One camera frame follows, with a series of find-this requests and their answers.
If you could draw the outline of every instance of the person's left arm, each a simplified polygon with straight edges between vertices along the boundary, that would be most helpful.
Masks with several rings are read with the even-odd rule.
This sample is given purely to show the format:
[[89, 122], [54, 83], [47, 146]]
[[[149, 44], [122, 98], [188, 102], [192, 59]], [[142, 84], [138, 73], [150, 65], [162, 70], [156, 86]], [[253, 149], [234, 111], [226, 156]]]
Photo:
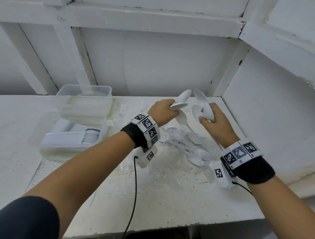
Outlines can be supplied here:
[[[149, 110], [159, 127], [179, 114], [169, 109], [173, 103], [173, 99], [161, 100]], [[24, 196], [39, 196], [55, 206], [62, 238], [81, 205], [134, 147], [128, 134], [121, 131], [73, 157]]]

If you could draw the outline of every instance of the dark sleeve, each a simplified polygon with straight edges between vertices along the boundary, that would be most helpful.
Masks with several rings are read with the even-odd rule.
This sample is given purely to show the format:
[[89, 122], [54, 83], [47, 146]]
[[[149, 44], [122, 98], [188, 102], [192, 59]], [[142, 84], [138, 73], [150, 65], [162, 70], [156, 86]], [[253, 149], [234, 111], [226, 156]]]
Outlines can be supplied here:
[[0, 238], [58, 239], [59, 227], [56, 208], [41, 197], [21, 197], [0, 210]]

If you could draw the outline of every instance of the black wrist strap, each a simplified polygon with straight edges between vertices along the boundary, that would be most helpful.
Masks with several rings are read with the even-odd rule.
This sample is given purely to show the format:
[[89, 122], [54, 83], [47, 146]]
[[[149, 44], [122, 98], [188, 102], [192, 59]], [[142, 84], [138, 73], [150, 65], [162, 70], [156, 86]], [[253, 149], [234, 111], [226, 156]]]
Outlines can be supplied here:
[[262, 184], [276, 174], [270, 164], [262, 156], [254, 158], [232, 171], [240, 179], [250, 184]]
[[146, 149], [148, 147], [146, 143], [146, 138], [137, 125], [130, 123], [123, 127], [121, 131], [124, 131], [129, 135], [132, 141], [136, 144], [135, 148], [143, 147], [144, 149]]

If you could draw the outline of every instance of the white tabletop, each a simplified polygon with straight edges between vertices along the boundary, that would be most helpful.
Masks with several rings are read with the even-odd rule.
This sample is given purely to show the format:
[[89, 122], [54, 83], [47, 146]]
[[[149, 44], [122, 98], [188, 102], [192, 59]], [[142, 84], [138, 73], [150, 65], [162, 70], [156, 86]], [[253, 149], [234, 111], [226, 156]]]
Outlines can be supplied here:
[[[119, 97], [127, 105], [126, 124], [139, 108], [149, 109], [165, 97]], [[40, 118], [55, 109], [52, 96], [0, 96], [0, 208], [36, 185], [62, 163], [43, 158], [38, 149], [27, 144]], [[240, 138], [244, 137], [220, 97], [210, 97], [226, 114]], [[203, 137], [214, 154], [220, 148], [197, 122], [191, 107], [194, 97], [183, 109], [188, 123]], [[175, 127], [180, 127], [175, 120]], [[241, 187], [221, 189], [208, 183], [201, 169], [191, 164], [179, 149], [156, 144], [154, 163], [137, 172], [138, 195], [129, 230], [140, 231], [196, 224], [225, 223], [263, 218], [254, 198]], [[131, 157], [123, 161], [123, 169], [115, 171], [80, 208], [65, 237], [83, 237], [123, 232], [131, 216], [135, 196], [135, 177]]]

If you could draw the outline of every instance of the person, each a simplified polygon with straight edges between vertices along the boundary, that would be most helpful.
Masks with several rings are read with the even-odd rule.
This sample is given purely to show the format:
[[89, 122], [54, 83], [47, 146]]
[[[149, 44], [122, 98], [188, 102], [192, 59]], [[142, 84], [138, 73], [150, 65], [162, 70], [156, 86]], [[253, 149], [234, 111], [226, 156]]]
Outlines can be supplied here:
[[[173, 99], [161, 100], [148, 111], [159, 127], [179, 114], [169, 110], [173, 103]], [[215, 121], [200, 117], [200, 123], [224, 148], [239, 141], [225, 114], [215, 103], [210, 106]], [[126, 132], [120, 131], [73, 157], [0, 210], [0, 238], [62, 238], [81, 205], [135, 145]], [[274, 173], [263, 183], [247, 184], [279, 239], [315, 238], [314, 212]]]

